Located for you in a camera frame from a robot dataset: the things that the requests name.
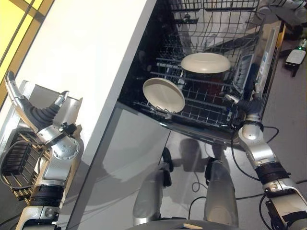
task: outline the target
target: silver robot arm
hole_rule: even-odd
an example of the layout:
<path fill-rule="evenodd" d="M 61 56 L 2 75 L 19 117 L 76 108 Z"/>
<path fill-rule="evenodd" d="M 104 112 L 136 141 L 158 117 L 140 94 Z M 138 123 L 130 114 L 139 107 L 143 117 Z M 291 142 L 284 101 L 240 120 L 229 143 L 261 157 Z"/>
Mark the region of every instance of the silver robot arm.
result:
<path fill-rule="evenodd" d="M 72 160 L 78 155 L 80 145 L 72 137 L 59 131 L 53 118 L 68 96 L 61 93 L 49 107 L 39 109 L 24 97 L 14 81 L 14 73 L 8 71 L 5 86 L 10 100 L 21 119 L 36 133 L 47 148 L 50 160 L 38 165 L 40 173 L 29 205 L 24 208 L 17 230 L 46 229 L 59 230 L 54 222 L 58 220 L 60 203 L 68 179 Z"/>
<path fill-rule="evenodd" d="M 269 199 L 266 206 L 275 229 L 306 230 L 307 201 L 263 139 L 263 125 L 259 116 L 260 93 L 255 94 L 250 102 L 238 100 L 231 95 L 225 97 L 246 113 L 245 122 L 239 129 L 235 142 L 245 149 L 262 183 L 264 193 Z"/>

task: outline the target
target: cable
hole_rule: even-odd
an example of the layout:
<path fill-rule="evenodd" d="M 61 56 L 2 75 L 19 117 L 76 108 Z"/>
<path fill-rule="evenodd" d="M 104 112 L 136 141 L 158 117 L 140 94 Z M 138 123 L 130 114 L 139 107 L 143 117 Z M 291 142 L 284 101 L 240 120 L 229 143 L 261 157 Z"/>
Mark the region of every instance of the cable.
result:
<path fill-rule="evenodd" d="M 200 196 L 200 197 L 197 197 L 195 198 L 192 203 L 190 204 L 190 208 L 189 208 L 189 215 L 188 215 L 188 219 L 190 219 L 190 216 L 191 216 L 191 208 L 192 208 L 192 205 L 194 204 L 195 201 L 199 200 L 199 199 L 202 199 L 202 198 L 206 198 L 205 196 Z"/>
<path fill-rule="evenodd" d="M 11 184 L 7 183 L 4 179 L 3 179 L 3 176 L 2 176 L 2 165 L 3 165 L 3 162 L 4 162 L 4 159 L 6 157 L 6 155 L 15 147 L 15 145 L 17 144 L 20 144 L 20 143 L 30 143 L 28 141 L 25 141 L 25 140 L 19 140 L 15 143 L 13 143 L 9 149 L 3 153 L 3 158 L 2 160 L 0 161 L 0 180 L 6 185 L 8 186 L 10 189 L 24 189 L 24 188 L 30 188 L 33 186 L 33 184 L 31 185 L 26 185 L 26 186 L 21 186 L 21 187 L 18 187 L 18 186 L 12 186 Z"/>
<path fill-rule="evenodd" d="M 231 154 L 232 154 L 232 158 L 234 159 L 234 162 L 235 162 L 236 167 L 237 167 L 245 176 L 249 177 L 250 179 L 253 179 L 253 180 L 255 180 L 255 181 L 260 181 L 258 178 L 253 177 L 253 176 L 247 174 L 246 172 L 244 172 L 244 171 L 240 168 L 240 166 L 238 165 L 238 163 L 237 163 L 237 161 L 236 161 L 236 158 L 235 158 L 235 152 L 234 152 L 234 135 L 235 135 L 235 132 L 236 132 L 236 131 L 234 131 L 234 132 L 232 133 L 232 135 L 231 135 Z"/>
<path fill-rule="evenodd" d="M 263 222 L 264 225 L 267 227 L 267 229 L 272 230 L 272 229 L 270 228 L 270 226 L 267 224 L 267 222 L 265 222 L 265 220 L 264 220 L 264 218 L 263 218 L 263 215 L 262 215 L 261 205 L 262 205 L 262 202 L 263 202 L 264 198 L 265 198 L 265 195 L 263 195 L 263 196 L 261 197 L 260 202 L 259 202 L 259 215 L 260 215 L 260 218 L 261 218 L 262 222 Z"/>
<path fill-rule="evenodd" d="M 192 184 L 192 191 L 195 192 L 195 193 L 198 192 L 198 191 L 200 190 L 201 186 L 203 186 L 205 189 L 208 189 L 204 184 L 200 183 L 200 180 L 199 180 L 198 175 L 196 174 L 196 172 L 194 172 L 194 174 L 195 174 L 195 176 L 196 176 L 197 182 L 194 182 L 194 183 Z M 198 185 L 198 188 L 197 188 L 197 189 L 194 189 L 194 185 L 195 185 L 195 184 Z"/>
<path fill-rule="evenodd" d="M 9 218 L 9 219 L 7 219 L 7 220 L 3 221 L 2 223 L 0 223 L 0 227 L 2 227 L 3 225 L 7 224 L 7 223 L 8 223 L 8 222 L 10 222 L 10 221 L 12 221 L 13 219 L 16 219 L 17 217 L 20 217 L 20 216 L 21 216 L 21 214 L 22 214 L 22 212 L 21 212 L 21 213 L 19 213 L 19 214 L 18 214 L 18 215 L 16 215 L 16 216 L 14 216 L 14 217 L 11 217 L 11 218 Z"/>
<path fill-rule="evenodd" d="M 296 184 L 302 184 L 302 183 L 305 183 L 305 182 L 307 182 L 307 179 L 306 180 L 298 181 L 298 182 L 296 182 Z"/>
<path fill-rule="evenodd" d="M 267 143 L 269 143 L 270 141 L 272 141 L 278 134 L 279 134 L 279 129 L 276 128 L 276 127 L 273 127 L 273 126 L 264 126 L 265 128 L 272 128 L 272 129 L 275 129 L 276 130 L 276 133 L 273 135 L 273 137 L 271 137 Z M 236 161 L 236 158 L 235 158 L 235 153 L 234 153 L 234 135 L 235 135 L 235 132 L 234 131 L 231 135 L 231 153 L 232 153 L 232 158 L 234 159 L 234 162 L 235 162 L 235 165 L 236 167 L 247 177 L 249 177 L 250 179 L 253 179 L 255 181 L 260 181 L 258 178 L 254 177 L 254 176 L 251 176 L 249 174 L 247 174 L 245 171 L 243 171 L 240 166 L 238 165 L 237 161 Z"/>
<path fill-rule="evenodd" d="M 273 135 L 273 137 L 271 137 L 267 143 L 270 143 L 278 134 L 279 134 L 279 129 L 276 128 L 276 127 L 273 127 L 273 126 L 264 126 L 264 128 L 272 128 L 272 129 L 275 129 L 276 130 L 276 133 Z"/>
<path fill-rule="evenodd" d="M 250 198 L 255 198 L 258 196 L 262 196 L 264 195 L 264 193 L 260 193 L 260 194 L 256 194 L 256 195 L 250 195 L 250 196 L 244 196 L 244 197 L 238 197 L 236 198 L 236 200 L 244 200 L 244 199 L 250 199 Z"/>

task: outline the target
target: dishwasher door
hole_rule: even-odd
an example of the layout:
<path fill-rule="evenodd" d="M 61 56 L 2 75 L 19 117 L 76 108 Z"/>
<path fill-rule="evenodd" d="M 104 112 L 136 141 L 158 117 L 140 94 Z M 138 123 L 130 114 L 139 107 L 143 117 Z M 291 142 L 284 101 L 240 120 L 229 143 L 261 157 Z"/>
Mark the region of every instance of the dishwasher door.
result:
<path fill-rule="evenodd" d="M 268 99 L 283 38 L 280 22 L 264 24 L 258 1 L 158 0 L 118 98 L 117 106 L 147 116 L 160 125 L 207 142 L 230 143 L 244 120 L 230 93 L 250 100 L 255 82 Z M 227 57 L 231 68 L 218 74 L 196 74 L 181 68 L 193 53 Z M 142 86 L 150 78 L 172 81 L 185 97 L 179 113 L 152 106 Z"/>

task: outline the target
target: gray floor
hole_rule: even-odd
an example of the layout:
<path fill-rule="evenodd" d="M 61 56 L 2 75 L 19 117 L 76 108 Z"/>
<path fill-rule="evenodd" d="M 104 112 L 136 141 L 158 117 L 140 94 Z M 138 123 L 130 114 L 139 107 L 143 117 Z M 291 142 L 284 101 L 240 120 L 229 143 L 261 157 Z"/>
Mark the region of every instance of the gray floor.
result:
<path fill-rule="evenodd" d="M 284 42 L 283 49 L 293 48 L 295 43 Z M 266 107 L 263 124 L 280 129 L 279 135 L 270 143 L 281 163 L 292 173 L 295 181 L 307 178 L 307 101 L 306 101 L 306 61 L 300 67 L 295 78 L 283 69 L 284 60 L 280 59 L 269 101 Z M 269 139 L 274 130 L 266 129 L 265 138 Z M 212 147 L 195 141 L 184 135 L 172 132 L 167 143 L 175 162 L 172 172 L 173 185 L 164 190 L 161 214 L 163 217 L 188 217 L 192 200 L 206 195 L 206 188 L 193 184 L 199 178 L 204 182 L 204 165 L 208 155 L 213 156 Z M 262 193 L 261 184 L 243 175 L 234 165 L 230 149 L 224 150 L 226 164 L 236 188 L 236 197 Z M 236 151 L 239 165 L 246 172 L 255 175 L 243 152 Z M 307 196 L 307 184 L 299 186 Z M 239 226 L 242 229 L 265 229 L 258 214 L 260 197 L 237 201 Z M 203 219 L 205 199 L 194 203 L 191 210 L 192 219 Z M 269 216 L 263 203 L 263 215 L 267 222 Z"/>

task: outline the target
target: white plate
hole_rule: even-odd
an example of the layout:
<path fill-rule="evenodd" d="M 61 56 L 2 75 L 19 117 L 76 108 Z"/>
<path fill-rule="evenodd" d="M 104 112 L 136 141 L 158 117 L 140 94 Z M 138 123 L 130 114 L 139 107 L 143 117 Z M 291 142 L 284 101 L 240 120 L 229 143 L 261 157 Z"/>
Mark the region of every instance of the white plate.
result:
<path fill-rule="evenodd" d="M 230 61 L 220 54 L 196 53 L 182 59 L 181 67 L 195 73 L 220 73 L 229 70 Z"/>
<path fill-rule="evenodd" d="M 178 113 L 183 110 L 185 99 L 181 90 L 171 81 L 150 78 L 143 85 L 146 99 L 156 108 Z"/>

